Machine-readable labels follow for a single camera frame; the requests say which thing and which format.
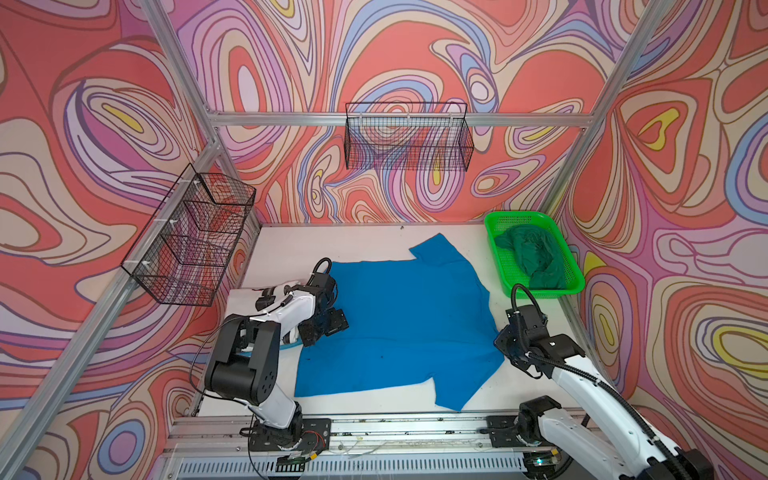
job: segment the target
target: blue t-shirt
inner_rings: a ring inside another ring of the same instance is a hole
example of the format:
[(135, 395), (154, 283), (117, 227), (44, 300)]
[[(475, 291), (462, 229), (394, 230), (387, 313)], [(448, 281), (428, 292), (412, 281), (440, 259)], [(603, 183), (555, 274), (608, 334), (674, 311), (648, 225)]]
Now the blue t-shirt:
[(349, 328), (302, 349), (296, 396), (435, 380), (435, 403), (461, 410), (498, 369), (488, 291), (441, 234), (415, 260), (334, 263)]

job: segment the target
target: purple circle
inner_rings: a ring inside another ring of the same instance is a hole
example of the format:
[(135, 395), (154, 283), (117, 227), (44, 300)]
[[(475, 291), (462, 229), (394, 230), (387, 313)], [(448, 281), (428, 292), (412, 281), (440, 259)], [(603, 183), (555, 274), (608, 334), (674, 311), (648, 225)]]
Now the purple circle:
[(121, 432), (109, 445), (109, 459), (115, 465), (124, 465), (136, 449), (136, 435), (131, 432)]

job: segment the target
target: blue circle pattern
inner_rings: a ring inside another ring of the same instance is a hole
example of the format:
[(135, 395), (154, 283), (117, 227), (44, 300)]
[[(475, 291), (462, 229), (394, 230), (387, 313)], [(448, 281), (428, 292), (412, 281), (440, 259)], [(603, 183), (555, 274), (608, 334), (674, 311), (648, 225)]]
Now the blue circle pattern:
[[(131, 453), (131, 457), (125, 463), (118, 464), (112, 461), (109, 451), (112, 442), (122, 433), (133, 435), (136, 438), (136, 446)], [(144, 437), (144, 425), (138, 420), (128, 420), (114, 427), (98, 449), (98, 464), (101, 469), (111, 475), (117, 475), (130, 470), (131, 467), (136, 465), (136, 462), (141, 457), (141, 451), (144, 450)]]

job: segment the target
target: psychedelic patterned wall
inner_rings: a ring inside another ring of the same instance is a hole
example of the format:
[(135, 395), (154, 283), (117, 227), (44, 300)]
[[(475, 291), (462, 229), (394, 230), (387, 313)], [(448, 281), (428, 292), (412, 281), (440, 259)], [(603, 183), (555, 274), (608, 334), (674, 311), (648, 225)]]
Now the psychedelic patterned wall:
[(722, 480), (768, 472), (768, 5), (678, 2), (561, 225), (617, 387)]
[[(89, 5), (0, 2), (0, 434), (204, 144), (141, 11)], [(134, 294), (21, 478), (146, 476), (254, 236), (211, 308)]]
[[(216, 111), (344, 111), (357, 101), (591, 111), (641, 1), (254, 2), (176, 5), (170, 18)], [(476, 127), (466, 173), (350, 172), (342, 128), (221, 131), (269, 223), (467, 221), (533, 209), (577, 131)]]

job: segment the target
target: metal beam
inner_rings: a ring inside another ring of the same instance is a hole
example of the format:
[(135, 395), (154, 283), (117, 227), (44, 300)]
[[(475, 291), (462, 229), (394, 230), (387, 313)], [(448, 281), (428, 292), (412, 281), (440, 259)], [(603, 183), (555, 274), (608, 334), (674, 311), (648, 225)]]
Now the metal beam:
[[(422, 117), (444, 117), (445, 114), (419, 114)], [(470, 127), (587, 127), (592, 114), (467, 114)], [(208, 118), (216, 127), (294, 125), (300, 127), (343, 127), (346, 114), (339, 112), (270, 112), (226, 113), (211, 112)]]
[(239, 178), (229, 151), (223, 147), (218, 130), (208, 120), (209, 108), (203, 95), (200, 93), (200, 89), (197, 87), (197, 80), (192, 74), (192, 69), (184, 55), (184, 51), (181, 49), (181, 43), (173, 25), (170, 23), (170, 18), (168, 18), (168, 14), (161, 5), (161, 0), (141, 0), (141, 7), (147, 16), (149, 25), (152, 27), (155, 38), (157, 38), (157, 43), (163, 49), (163, 53), (165, 53), (168, 59), (170, 74), (184, 93), (184, 97), (186, 97), (197, 123), (203, 129), (210, 143), (213, 143), (214, 146), (222, 146), (220, 156), (222, 161), (219, 162), (221, 170), (230, 177)]
[(558, 205), (558, 200), (564, 193), (579, 161), (587, 153), (587, 149), (600, 131), (602, 123), (607, 120), (606, 116), (621, 92), (621, 87), (626, 83), (632, 68), (636, 65), (672, 3), (671, 0), (650, 0), (648, 2), (640, 21), (637, 22), (637, 27), (619, 55), (613, 71), (608, 75), (608, 80), (605, 82), (603, 91), (600, 93), (593, 110), (595, 121), (579, 136), (571, 152), (563, 160), (563, 166), (552, 181), (552, 186), (547, 190), (539, 211), (551, 214)]
[[(218, 153), (217, 145), (208, 144), (195, 160), (195, 168), (198, 171), (208, 171)], [(181, 183), (183, 180), (192, 180), (193, 175), (192, 169), (187, 168), (184, 171), (184, 177), (180, 179), (180, 185), (184, 185)], [(185, 190), (184, 187), (178, 187), (168, 197), (157, 219), (163, 220), (170, 216), (181, 202)], [(157, 238), (161, 228), (162, 222), (153, 221), (128, 259), (140, 260)], [(15, 478), (27, 464), (29, 457), (48, 431), (61, 406), (64, 405), (137, 287), (136, 281), (123, 269), (117, 269), (112, 281), (107, 285), (88, 317), (67, 343), (22, 412), (8, 427), (0, 443), (0, 478)]]

